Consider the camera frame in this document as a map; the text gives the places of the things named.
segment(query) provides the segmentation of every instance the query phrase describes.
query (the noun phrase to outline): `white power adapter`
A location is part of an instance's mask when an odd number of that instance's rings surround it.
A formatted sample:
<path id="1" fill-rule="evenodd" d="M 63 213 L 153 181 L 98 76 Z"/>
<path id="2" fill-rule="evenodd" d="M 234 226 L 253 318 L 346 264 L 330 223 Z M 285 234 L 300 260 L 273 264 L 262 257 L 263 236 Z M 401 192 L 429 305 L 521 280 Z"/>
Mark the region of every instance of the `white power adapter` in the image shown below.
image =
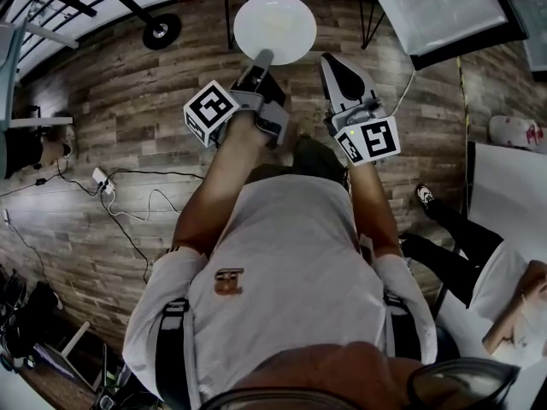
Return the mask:
<path id="1" fill-rule="evenodd" d="M 109 177 L 99 167 L 95 167 L 95 170 L 93 170 L 93 179 L 95 179 L 99 185 L 106 184 L 104 191 L 106 191 L 107 195 L 111 194 L 116 188 L 112 179 L 109 179 Z"/>

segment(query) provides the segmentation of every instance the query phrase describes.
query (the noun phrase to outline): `backpack strap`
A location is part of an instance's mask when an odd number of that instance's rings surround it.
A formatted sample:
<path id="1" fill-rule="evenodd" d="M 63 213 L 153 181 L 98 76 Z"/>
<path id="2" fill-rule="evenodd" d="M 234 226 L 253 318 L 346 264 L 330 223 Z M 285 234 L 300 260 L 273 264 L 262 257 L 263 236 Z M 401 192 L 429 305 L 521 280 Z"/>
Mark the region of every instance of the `backpack strap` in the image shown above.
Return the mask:
<path id="1" fill-rule="evenodd" d="M 414 316 L 404 301 L 384 293 L 387 306 L 386 348 L 388 355 L 421 361 L 421 346 Z"/>
<path id="2" fill-rule="evenodd" d="M 173 410 L 190 410 L 186 382 L 184 316 L 190 309 L 185 298 L 170 302 L 163 309 L 156 345 L 156 387 L 160 397 Z"/>

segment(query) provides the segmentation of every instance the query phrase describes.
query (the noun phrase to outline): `person's white shirt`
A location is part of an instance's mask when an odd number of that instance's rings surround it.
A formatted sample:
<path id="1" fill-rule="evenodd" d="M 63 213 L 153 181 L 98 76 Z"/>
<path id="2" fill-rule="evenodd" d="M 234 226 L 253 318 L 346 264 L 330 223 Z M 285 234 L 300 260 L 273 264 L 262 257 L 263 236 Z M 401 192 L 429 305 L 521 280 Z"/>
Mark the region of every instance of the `person's white shirt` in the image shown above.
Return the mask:
<path id="1" fill-rule="evenodd" d="M 124 359 L 158 395 L 162 310 L 187 296 L 197 384 L 209 399 L 287 349 L 361 341 L 385 350 L 388 289 L 414 316 L 421 361 L 433 363 L 435 324 L 405 261 L 385 255 L 369 266 L 358 250 L 350 198 L 340 184 L 297 175 L 248 184 L 209 262 L 188 248 L 156 262 L 127 328 Z M 215 293 L 215 274 L 226 268 L 243 269 L 241 294 Z"/>
<path id="2" fill-rule="evenodd" d="M 486 263 L 473 288 L 469 309 L 496 321 L 509 305 L 528 263 L 508 242 L 502 242 Z M 547 302 L 527 302 L 517 319 L 512 342 L 503 341 L 492 357 L 511 365 L 529 367 L 544 356 L 547 345 Z"/>

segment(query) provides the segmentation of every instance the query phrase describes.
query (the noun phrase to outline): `eyeglasses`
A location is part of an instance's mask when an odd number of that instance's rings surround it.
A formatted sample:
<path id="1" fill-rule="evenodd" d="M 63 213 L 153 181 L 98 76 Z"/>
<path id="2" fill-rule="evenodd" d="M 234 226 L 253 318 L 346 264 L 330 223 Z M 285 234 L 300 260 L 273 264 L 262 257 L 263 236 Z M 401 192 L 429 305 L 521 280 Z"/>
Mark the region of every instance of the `eyeglasses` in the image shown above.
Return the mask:
<path id="1" fill-rule="evenodd" d="M 407 382 L 407 410 L 499 409 L 520 368 L 463 358 L 423 366 Z M 354 402 L 315 389 L 236 389 L 205 402 L 200 410 L 359 410 Z"/>

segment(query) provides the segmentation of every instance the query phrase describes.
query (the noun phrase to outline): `person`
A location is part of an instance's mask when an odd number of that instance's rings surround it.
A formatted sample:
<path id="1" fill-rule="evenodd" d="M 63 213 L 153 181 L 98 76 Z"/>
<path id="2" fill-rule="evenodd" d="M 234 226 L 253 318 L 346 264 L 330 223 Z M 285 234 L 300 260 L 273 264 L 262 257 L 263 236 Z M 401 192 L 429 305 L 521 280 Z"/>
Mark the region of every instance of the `person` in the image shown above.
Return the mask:
<path id="1" fill-rule="evenodd" d="M 492 321 L 483 344 L 493 357 L 528 367 L 547 356 L 547 265 L 526 262 L 503 238 L 435 199 L 425 185 L 417 186 L 416 196 L 467 258 L 414 234 L 402 236 L 404 255 L 429 267 L 467 308 Z"/>
<path id="2" fill-rule="evenodd" d="M 327 146 L 302 136 L 292 167 L 254 169 L 267 142 L 252 114 L 231 118 L 206 178 L 180 214 L 173 247 L 155 263 L 132 313 L 124 360 L 161 395 L 160 323 L 166 305 L 184 297 L 193 350 L 186 351 L 185 338 L 187 368 L 176 371 L 195 382 L 198 401 L 234 388 L 291 386 L 363 408 L 401 408 L 409 375 L 435 361 L 437 340 L 375 167 L 350 165 L 350 197 L 346 169 Z M 361 235 L 372 243 L 366 260 Z M 415 360 L 389 349 L 395 319 L 389 326 L 386 294 L 411 313 Z M 179 388 L 185 386 L 181 379 Z"/>
<path id="3" fill-rule="evenodd" d="M 0 132 L 0 178 L 9 179 L 27 166 L 49 166 L 56 160 L 73 157 L 75 141 L 73 126 L 66 126 L 64 136 L 54 141 L 27 129 Z"/>

